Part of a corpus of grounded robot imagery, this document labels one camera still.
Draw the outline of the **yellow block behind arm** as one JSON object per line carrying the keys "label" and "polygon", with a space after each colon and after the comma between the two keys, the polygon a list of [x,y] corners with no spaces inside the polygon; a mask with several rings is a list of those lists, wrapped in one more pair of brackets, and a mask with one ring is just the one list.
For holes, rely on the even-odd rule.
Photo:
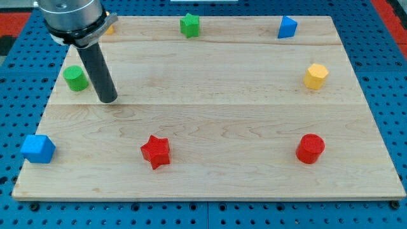
{"label": "yellow block behind arm", "polygon": [[105,35],[112,35],[114,33],[114,27],[113,27],[113,25],[110,25],[108,28],[107,28],[107,30],[106,30],[106,32],[104,33]]}

